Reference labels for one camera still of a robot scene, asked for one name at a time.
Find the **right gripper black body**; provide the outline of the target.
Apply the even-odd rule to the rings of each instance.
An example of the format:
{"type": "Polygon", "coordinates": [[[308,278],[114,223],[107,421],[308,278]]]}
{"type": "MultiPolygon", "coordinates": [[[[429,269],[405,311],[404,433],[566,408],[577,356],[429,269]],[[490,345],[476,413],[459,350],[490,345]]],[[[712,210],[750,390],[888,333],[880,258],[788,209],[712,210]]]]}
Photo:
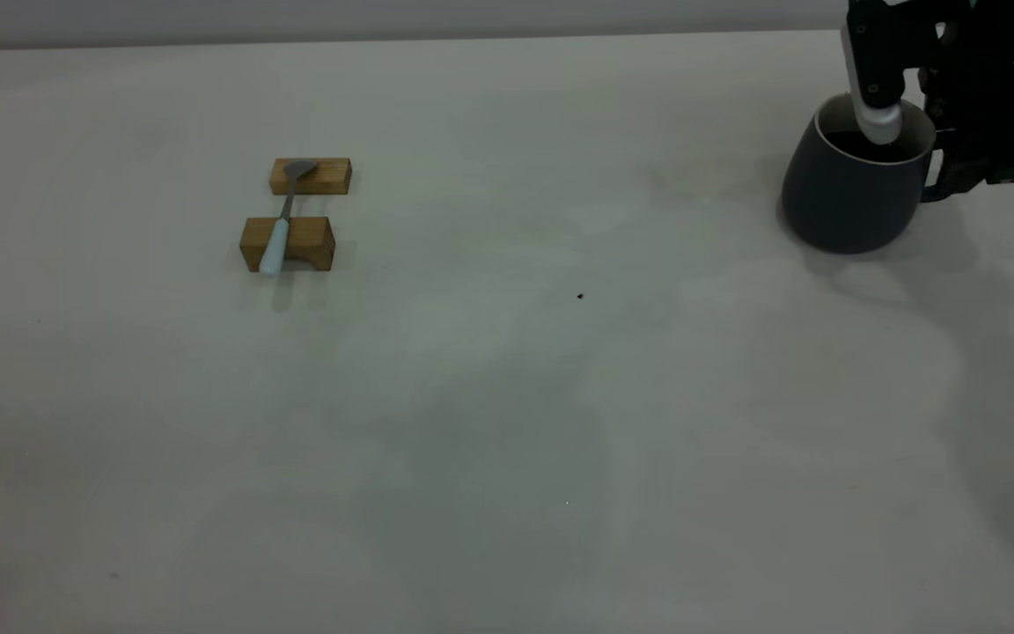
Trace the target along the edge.
{"type": "Polygon", "coordinates": [[[927,1],[925,17],[945,29],[918,68],[938,75],[961,68],[982,83],[1014,88],[1014,1],[927,1]]]}

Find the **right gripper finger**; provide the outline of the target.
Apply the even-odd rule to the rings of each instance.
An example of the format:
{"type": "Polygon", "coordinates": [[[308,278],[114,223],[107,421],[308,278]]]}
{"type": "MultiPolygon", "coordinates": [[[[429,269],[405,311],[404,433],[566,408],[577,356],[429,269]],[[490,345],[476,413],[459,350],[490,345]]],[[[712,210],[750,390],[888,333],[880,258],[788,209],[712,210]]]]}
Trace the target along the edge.
{"type": "Polygon", "coordinates": [[[942,201],[982,183],[1014,183],[1014,48],[946,36],[919,71],[919,85],[943,160],[922,199],[942,201]]]}
{"type": "Polygon", "coordinates": [[[906,1],[849,1],[842,55],[858,129],[875,145],[898,139],[904,115],[906,1]]]}

